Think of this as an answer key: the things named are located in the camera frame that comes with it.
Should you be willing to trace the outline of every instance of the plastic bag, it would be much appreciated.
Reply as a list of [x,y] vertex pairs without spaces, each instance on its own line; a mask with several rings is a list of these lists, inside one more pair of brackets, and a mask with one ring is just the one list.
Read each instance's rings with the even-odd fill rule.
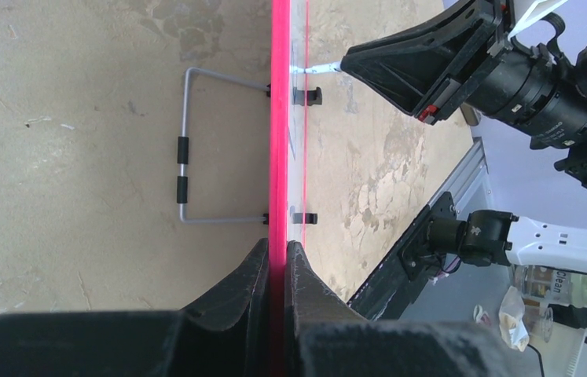
[[499,308],[499,330],[501,338],[514,350],[524,352],[529,344],[529,334],[526,332],[522,318],[524,316],[524,301],[516,287],[510,287]]

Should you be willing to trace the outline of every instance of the label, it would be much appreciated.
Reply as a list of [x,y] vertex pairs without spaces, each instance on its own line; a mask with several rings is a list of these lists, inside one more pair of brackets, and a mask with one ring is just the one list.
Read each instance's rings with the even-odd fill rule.
[[545,267],[533,268],[526,279],[529,296],[547,302],[567,304],[570,299],[570,274]]

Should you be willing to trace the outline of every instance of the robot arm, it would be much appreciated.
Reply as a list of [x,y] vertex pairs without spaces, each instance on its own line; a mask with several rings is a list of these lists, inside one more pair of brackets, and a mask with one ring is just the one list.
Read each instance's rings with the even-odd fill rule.
[[573,66],[554,13],[542,20],[555,36],[523,46],[511,38],[514,1],[460,0],[428,22],[351,47],[339,69],[424,123],[468,104],[531,136],[532,149],[566,149],[555,169],[587,189],[587,47]]
[[436,251],[468,264],[543,265],[587,274],[587,229],[479,210],[467,221],[435,219],[427,234]]

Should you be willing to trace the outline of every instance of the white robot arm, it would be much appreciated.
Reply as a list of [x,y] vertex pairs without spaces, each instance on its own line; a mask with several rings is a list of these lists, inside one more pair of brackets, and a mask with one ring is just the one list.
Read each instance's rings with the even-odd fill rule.
[[511,223],[506,258],[514,265],[546,265],[587,274],[587,229],[519,218]]
[[587,229],[477,210],[467,221],[436,218],[427,232],[436,251],[471,265],[543,265],[587,274]]

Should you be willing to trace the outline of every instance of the black plastic housing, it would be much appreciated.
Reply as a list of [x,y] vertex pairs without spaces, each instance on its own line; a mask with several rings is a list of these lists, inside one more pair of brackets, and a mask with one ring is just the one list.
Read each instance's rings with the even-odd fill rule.
[[466,0],[386,38],[351,47],[342,71],[407,115],[448,117],[501,62],[510,22],[505,0]]
[[542,148],[587,141],[587,100],[562,76],[545,45],[515,46],[467,103],[531,136],[533,145]]

